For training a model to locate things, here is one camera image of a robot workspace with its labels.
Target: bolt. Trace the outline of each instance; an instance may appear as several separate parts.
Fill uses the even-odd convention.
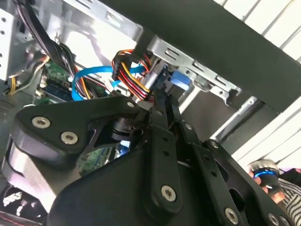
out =
[[[129,106],[129,107],[135,107],[135,105],[132,102],[128,102],[127,106]]]
[[[290,223],[287,221],[287,219],[285,219],[283,216],[280,216],[280,219],[285,224],[285,226],[291,226]]]
[[[159,115],[163,115],[163,113],[161,111],[156,110],[156,113]]]
[[[67,145],[74,145],[78,142],[79,138],[75,133],[64,132],[61,134],[61,140]]]
[[[217,143],[216,143],[215,141],[211,141],[210,143],[211,143],[211,145],[212,145],[214,148],[218,148],[218,145],[217,145]]]
[[[32,124],[39,129],[45,129],[48,128],[51,123],[49,119],[39,116],[32,119]]]
[[[270,221],[271,221],[274,225],[279,226],[279,221],[277,220],[277,218],[276,218],[273,214],[269,213],[269,214],[268,214],[268,217],[269,217]]]
[[[186,123],[185,126],[186,126],[187,129],[192,130],[192,126],[189,125],[188,123]]]
[[[225,209],[225,214],[227,219],[234,225],[238,225],[238,217],[236,215],[236,213],[230,209],[230,208],[226,208]]]
[[[174,189],[172,189],[172,187],[170,187],[168,185],[162,186],[161,193],[162,193],[162,196],[169,202],[174,202],[177,197]]]

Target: green circuit board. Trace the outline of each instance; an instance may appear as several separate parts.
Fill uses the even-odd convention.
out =
[[[69,74],[63,68],[53,63],[52,61],[49,61],[45,65],[45,75],[49,79],[61,84],[66,88],[71,87],[71,83],[68,81]]]

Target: cable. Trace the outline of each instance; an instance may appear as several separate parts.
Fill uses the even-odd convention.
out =
[[[139,94],[142,98],[146,98],[146,97],[147,97],[147,94],[141,92],[141,90],[139,90],[138,87],[136,87],[136,86],[135,86],[135,85],[134,85],[127,77],[126,77],[126,75],[125,75],[122,71],[120,71],[120,73],[121,73],[123,79],[127,82],[127,84],[129,84],[129,85],[131,86],[131,88],[133,88],[133,89],[137,92],[137,94]]]
[[[145,69],[141,66],[131,68],[131,73],[141,73],[145,71]],[[99,66],[99,67],[91,67],[91,68],[85,68],[79,72],[77,72],[74,76],[74,79],[72,81],[72,98],[75,101],[84,100],[83,97],[81,97],[78,93],[78,91],[75,89],[76,83],[79,81],[80,78],[89,75],[89,74],[95,74],[95,73],[112,73],[113,68],[111,66]]]
[[[11,87],[10,87],[10,92],[8,94],[12,94],[16,90],[16,78],[12,77],[11,78]]]
[[[144,85],[142,85],[137,79],[135,79],[135,77],[134,76],[132,76],[131,75],[131,73],[128,71],[128,68],[127,68],[127,66],[125,65],[125,63],[121,63],[121,65],[122,65],[122,67],[123,67],[123,69],[125,70],[125,72],[128,74],[128,76],[138,85],[138,86],[140,86],[145,92],[150,92],[150,90],[149,89],[147,89],[147,88],[145,88],[145,86]]]
[[[33,75],[32,75],[32,78],[30,79],[30,81],[28,82],[28,84],[26,84],[25,86],[23,86],[23,87],[20,87],[19,89],[17,89],[17,90],[15,90],[14,92],[12,92],[12,93],[10,93],[10,95],[13,95],[13,94],[15,94],[15,93],[17,93],[17,92],[19,92],[19,91],[21,91],[21,90],[24,90],[24,89],[26,89],[27,87],[29,87],[31,84],[32,84],[32,82],[33,82],[33,80],[34,80],[34,78],[36,77],[36,75],[38,74],[38,72],[39,72],[39,70],[48,62],[50,60],[50,57],[46,57],[46,59],[36,68],[36,70],[34,71],[34,73],[33,73]]]

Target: hole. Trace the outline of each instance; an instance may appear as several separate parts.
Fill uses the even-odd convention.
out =
[[[73,136],[67,135],[67,136],[66,136],[66,139],[67,139],[67,140],[73,140]]]
[[[214,171],[211,171],[211,174],[215,177],[217,177],[217,174]]]
[[[229,192],[230,192],[230,195],[231,195],[231,197],[232,197],[232,199],[233,199],[233,201],[236,205],[237,210],[239,212],[243,211],[245,209],[244,198],[240,195],[240,193],[237,190],[235,190],[233,188],[231,188],[229,190]]]
[[[82,2],[81,0],[75,0],[77,1],[79,4],[81,4],[84,7],[87,7],[88,9],[90,9],[90,6],[87,3]]]
[[[172,196],[171,191],[165,190],[165,194],[170,198]]]
[[[44,126],[46,125],[46,122],[44,120],[38,120],[37,124]]]
[[[233,213],[229,213],[231,219],[235,219],[235,216],[233,215]]]
[[[225,182],[227,182],[228,179],[229,179],[229,174],[228,174],[227,171],[224,169],[224,167],[221,166],[221,164],[219,164],[217,161],[215,161],[215,163],[216,163],[216,165],[217,165],[217,167],[218,167],[218,169],[219,169],[219,171],[220,171],[220,173],[221,173],[221,175],[222,175],[222,178],[224,179]]]
[[[168,153],[167,151],[163,151],[163,154],[164,154],[165,156],[169,156],[169,153]]]

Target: red wire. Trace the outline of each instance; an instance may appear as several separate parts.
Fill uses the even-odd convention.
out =
[[[5,218],[5,217],[2,216],[2,215],[0,215],[0,218],[2,218],[3,220],[8,221],[8,222],[10,222],[10,223],[13,223],[14,225],[18,225],[18,226],[27,226],[27,225],[21,225],[21,224],[15,222],[15,221],[12,221],[12,220],[10,220],[10,219],[7,219],[7,218]]]
[[[141,92],[141,90],[139,90],[127,77],[126,75],[123,73],[122,70],[120,70],[120,73],[122,75],[122,77],[127,81],[127,83],[142,97],[146,98],[146,94],[144,94],[143,92]]]
[[[126,85],[126,81],[121,77],[121,76],[118,76],[118,79],[120,81],[122,81],[125,85]],[[131,93],[133,93],[139,100],[142,100],[141,97],[132,89],[130,88],[129,86],[127,86],[127,88],[130,90]]]

